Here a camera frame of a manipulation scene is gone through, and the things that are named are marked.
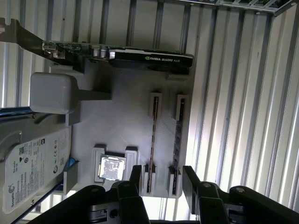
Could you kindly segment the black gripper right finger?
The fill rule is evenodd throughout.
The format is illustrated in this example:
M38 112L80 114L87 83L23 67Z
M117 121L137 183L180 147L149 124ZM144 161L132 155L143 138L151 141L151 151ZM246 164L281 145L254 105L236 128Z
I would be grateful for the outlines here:
M183 166L182 188L190 212L202 224L297 224L299 214L245 186L224 192L200 181L191 166Z

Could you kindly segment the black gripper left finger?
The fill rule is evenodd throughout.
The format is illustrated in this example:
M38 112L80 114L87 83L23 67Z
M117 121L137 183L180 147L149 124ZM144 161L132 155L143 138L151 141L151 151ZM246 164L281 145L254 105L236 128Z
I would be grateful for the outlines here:
M30 221L32 224L148 224L139 185L142 167L134 165L128 181L109 191L90 185Z

